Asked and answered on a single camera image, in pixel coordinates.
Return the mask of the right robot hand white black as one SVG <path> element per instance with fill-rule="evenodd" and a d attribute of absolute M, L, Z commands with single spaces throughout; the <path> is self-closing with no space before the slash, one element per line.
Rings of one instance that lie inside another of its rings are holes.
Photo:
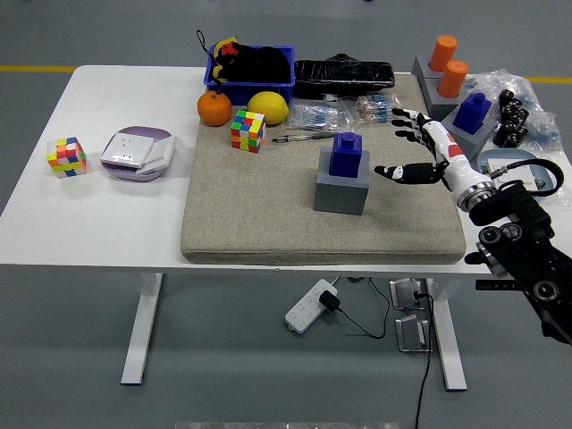
<path fill-rule="evenodd" d="M 435 184 L 442 181 L 456 198 L 473 189 L 491 189 L 492 181 L 474 170 L 460 145 L 444 126 L 418 111 L 393 108 L 396 119 L 391 124 L 406 127 L 395 131 L 397 137 L 406 138 L 424 146 L 433 155 L 431 163 L 378 165 L 374 171 L 386 179 L 400 184 Z"/>

